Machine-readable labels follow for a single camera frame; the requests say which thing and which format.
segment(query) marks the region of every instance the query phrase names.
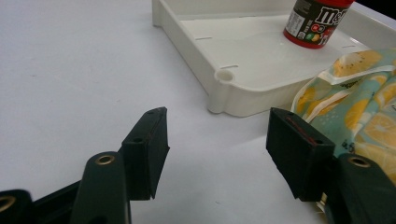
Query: red cap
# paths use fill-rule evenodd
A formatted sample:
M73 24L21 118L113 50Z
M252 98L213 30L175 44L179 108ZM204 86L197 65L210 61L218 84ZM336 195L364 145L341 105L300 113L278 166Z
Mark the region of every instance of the red cap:
M332 7L350 7L355 0L317 0L321 4Z

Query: brass screw hole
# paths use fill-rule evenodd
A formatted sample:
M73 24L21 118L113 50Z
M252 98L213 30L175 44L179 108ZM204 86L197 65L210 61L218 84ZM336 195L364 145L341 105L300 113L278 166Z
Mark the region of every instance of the brass screw hole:
M358 158L358 157L350 157L348 161L356 166L363 167L363 168L369 168L371 164L367 162L364 159Z
M0 213L6 211L16 201L14 196L6 195L0 197Z
M98 165L108 165L111 162L113 162L116 158L114 156L111 155L105 155L105 156L101 156L98 159L96 159L96 164Z

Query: label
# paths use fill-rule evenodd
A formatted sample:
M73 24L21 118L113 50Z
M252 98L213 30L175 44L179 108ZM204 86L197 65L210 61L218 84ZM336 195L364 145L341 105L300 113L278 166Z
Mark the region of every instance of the label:
M332 7L314 0L298 0L285 29L308 44L325 45L347 9L348 7Z

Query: snack bag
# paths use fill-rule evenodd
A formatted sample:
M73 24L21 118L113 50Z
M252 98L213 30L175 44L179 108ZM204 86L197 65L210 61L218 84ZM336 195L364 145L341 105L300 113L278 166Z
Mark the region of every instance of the snack bag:
M367 157L396 186L396 49L340 57L300 89L291 112L334 141L334 156Z

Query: white tray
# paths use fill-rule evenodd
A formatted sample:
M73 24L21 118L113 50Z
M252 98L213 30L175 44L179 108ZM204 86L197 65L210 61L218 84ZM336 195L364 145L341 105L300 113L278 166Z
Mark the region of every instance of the white tray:
M237 117L289 104L343 54L396 47L395 28L364 14L357 3L324 48L295 45L282 34L294 3L152 0L152 16L208 93L208 110Z

